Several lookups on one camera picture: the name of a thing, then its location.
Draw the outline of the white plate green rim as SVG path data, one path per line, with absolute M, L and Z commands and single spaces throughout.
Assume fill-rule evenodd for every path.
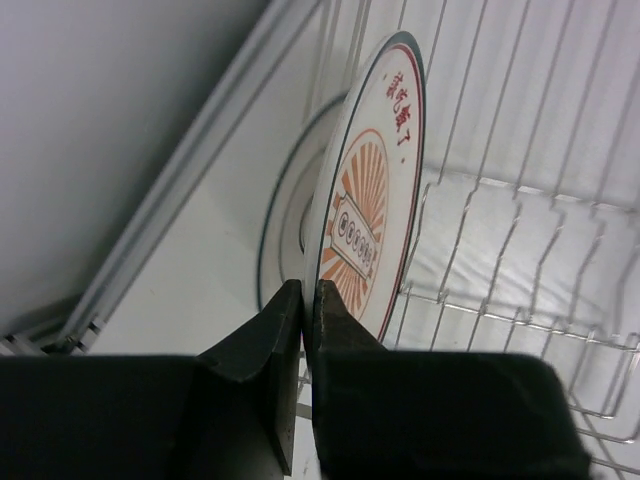
M 293 143 L 269 199 L 256 267 L 256 301 L 263 308 L 288 279 L 304 278 L 308 214 L 324 154 L 347 93 L 331 98 Z

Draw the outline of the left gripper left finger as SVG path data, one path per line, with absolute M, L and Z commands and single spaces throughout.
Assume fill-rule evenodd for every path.
M 3 358 L 2 477 L 288 476 L 302 317 L 289 280 L 196 356 Z

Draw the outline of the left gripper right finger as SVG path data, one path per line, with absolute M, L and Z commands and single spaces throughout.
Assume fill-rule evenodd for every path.
M 587 479 L 562 384 L 524 354 L 384 348 L 317 284 L 312 424 L 327 479 Z

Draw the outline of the white floral plate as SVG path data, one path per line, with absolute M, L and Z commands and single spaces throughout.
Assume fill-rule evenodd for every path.
M 340 107 L 309 209 L 303 298 L 335 284 L 347 311 L 383 340 L 417 218 L 426 129 L 424 62 L 396 31 L 365 61 Z

